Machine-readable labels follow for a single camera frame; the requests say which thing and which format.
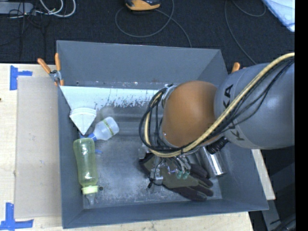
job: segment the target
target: white funnel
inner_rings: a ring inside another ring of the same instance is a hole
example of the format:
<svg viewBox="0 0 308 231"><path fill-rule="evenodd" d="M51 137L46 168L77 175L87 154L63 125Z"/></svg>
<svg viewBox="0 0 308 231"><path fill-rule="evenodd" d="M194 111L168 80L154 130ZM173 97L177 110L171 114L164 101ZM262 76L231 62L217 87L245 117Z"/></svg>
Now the white funnel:
<svg viewBox="0 0 308 231"><path fill-rule="evenodd" d="M96 117L96 110L91 108L73 109L69 116L82 135L88 131Z"/></svg>
<svg viewBox="0 0 308 231"><path fill-rule="evenodd" d="M60 86L71 109L70 118L84 135L106 106L135 107L147 105L158 90Z"/></svg>

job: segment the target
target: black glove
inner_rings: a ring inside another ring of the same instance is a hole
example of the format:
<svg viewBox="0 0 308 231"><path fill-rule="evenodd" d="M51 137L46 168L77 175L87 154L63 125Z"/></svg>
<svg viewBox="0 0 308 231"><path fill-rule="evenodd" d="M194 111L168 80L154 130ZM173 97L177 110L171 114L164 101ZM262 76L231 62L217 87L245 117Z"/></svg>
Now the black glove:
<svg viewBox="0 0 308 231"><path fill-rule="evenodd" d="M162 185L167 189L194 201L205 201L208 196L213 196L213 191L210 189L213 183L206 178L207 172L201 166L191 164L189 175L179 179L175 172L179 168L175 160L166 158L161 160L160 165L155 165L155 157L154 154L149 153L144 159L139 160L139 165L150 179L150 185L154 182L150 177L151 170L160 166L160 174L163 176Z"/></svg>

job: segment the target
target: blue tape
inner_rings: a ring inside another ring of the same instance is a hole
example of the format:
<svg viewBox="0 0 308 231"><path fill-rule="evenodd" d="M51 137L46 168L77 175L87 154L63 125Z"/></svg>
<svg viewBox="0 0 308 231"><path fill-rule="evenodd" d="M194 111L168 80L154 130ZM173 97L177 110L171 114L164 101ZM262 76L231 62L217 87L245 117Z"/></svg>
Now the blue tape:
<svg viewBox="0 0 308 231"><path fill-rule="evenodd" d="M5 204L5 221L1 221L0 230L26 229L32 228L33 219L29 221L15 221L14 219L14 205L11 203Z"/></svg>
<svg viewBox="0 0 308 231"><path fill-rule="evenodd" d="M11 65L11 75L10 75L10 90L16 90L17 89L17 77L23 75L23 76L32 76L31 71L20 71L18 72L18 68Z"/></svg>

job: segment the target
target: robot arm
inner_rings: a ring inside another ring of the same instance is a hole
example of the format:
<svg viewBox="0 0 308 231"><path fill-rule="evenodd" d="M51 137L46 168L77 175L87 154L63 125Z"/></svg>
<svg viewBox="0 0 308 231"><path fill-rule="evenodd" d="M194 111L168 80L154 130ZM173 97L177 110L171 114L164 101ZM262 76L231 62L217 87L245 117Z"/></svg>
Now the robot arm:
<svg viewBox="0 0 308 231"><path fill-rule="evenodd" d="M154 97L141 120L141 139L160 157L178 156L224 136L249 149L294 145L294 53L231 73L216 88L203 81L175 87L164 100L164 113L153 146L149 135L152 109L167 87Z"/></svg>

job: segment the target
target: bottle cap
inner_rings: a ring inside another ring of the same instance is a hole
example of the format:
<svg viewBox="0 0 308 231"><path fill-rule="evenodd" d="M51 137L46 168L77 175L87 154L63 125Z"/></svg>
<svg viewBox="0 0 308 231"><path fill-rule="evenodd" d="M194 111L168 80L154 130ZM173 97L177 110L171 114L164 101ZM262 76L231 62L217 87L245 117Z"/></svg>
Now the bottle cap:
<svg viewBox="0 0 308 231"><path fill-rule="evenodd" d="M98 186L88 186L88 187L83 187L82 189L82 194L90 194L90 193L97 193L98 191Z"/></svg>

